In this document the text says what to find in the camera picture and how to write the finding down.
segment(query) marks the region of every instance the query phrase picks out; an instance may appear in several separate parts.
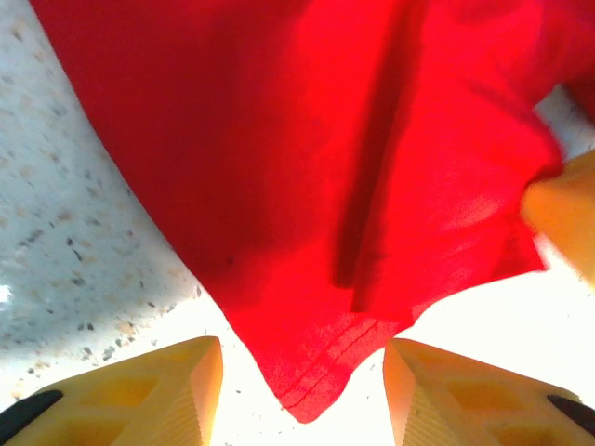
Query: red cloth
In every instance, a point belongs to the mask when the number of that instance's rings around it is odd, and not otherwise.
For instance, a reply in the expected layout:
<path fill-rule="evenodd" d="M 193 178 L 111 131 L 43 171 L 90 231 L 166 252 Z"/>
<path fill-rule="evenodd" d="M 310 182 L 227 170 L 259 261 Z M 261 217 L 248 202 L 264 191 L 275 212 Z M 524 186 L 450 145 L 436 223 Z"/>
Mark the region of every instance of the red cloth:
<path fill-rule="evenodd" d="M 300 422 L 429 305 L 542 269 L 532 107 L 592 0 L 32 0 L 106 149 Z"/>

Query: bright light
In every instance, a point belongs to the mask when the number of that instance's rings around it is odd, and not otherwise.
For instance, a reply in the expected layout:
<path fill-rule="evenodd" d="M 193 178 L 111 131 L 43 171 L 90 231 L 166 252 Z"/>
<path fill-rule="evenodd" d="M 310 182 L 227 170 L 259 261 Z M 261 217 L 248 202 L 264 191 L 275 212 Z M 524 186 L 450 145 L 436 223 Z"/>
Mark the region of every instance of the bright light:
<path fill-rule="evenodd" d="M 10 287 L 8 285 L 0 285 L 0 304 L 8 302 L 11 296 Z"/>

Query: speckled floor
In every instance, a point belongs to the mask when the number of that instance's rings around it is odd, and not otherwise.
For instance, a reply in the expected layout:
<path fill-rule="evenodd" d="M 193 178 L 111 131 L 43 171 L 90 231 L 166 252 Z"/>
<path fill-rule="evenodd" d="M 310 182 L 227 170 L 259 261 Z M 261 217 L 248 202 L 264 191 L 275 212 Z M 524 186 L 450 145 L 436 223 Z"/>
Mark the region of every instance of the speckled floor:
<path fill-rule="evenodd" d="M 539 106 L 568 156 L 595 131 L 561 90 Z M 403 336 L 567 387 L 595 405 L 595 298 L 552 264 L 455 295 Z M 217 335 L 225 377 L 213 445 L 392 444 L 382 351 L 319 420 L 295 422 L 184 268 L 87 122 L 25 0 L 0 0 L 0 411 L 64 377 Z"/>

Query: yellow object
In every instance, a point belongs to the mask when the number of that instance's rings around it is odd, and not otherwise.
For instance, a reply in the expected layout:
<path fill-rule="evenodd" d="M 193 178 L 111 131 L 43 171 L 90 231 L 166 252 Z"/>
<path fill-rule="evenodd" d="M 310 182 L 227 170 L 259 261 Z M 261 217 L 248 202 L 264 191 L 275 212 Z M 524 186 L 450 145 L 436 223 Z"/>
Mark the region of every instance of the yellow object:
<path fill-rule="evenodd" d="M 560 176 L 530 185 L 521 212 L 595 285 L 595 151 L 569 162 Z"/>
<path fill-rule="evenodd" d="M 210 441 L 223 364 L 201 337 L 80 374 L 7 446 L 199 446 Z"/>
<path fill-rule="evenodd" d="M 569 391 L 418 342 L 387 344 L 384 383 L 399 446 L 595 446 L 548 400 Z"/>

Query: white surface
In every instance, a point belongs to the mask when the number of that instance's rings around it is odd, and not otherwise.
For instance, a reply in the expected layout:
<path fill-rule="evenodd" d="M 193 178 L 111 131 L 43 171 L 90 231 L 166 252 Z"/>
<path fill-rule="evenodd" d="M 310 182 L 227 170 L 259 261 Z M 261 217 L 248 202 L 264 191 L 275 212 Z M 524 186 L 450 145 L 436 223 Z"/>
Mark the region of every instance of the white surface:
<path fill-rule="evenodd" d="M 593 146 L 593 127 L 561 90 L 538 109 L 569 156 Z M 595 299 L 541 245 L 552 270 L 445 299 L 402 335 L 595 405 Z M 225 361 L 214 446 L 393 443 L 382 351 L 333 407 L 300 425 L 196 284 L 127 191 L 27 2 L 0 0 L 0 410 L 58 379 L 207 333 L 221 338 Z"/>

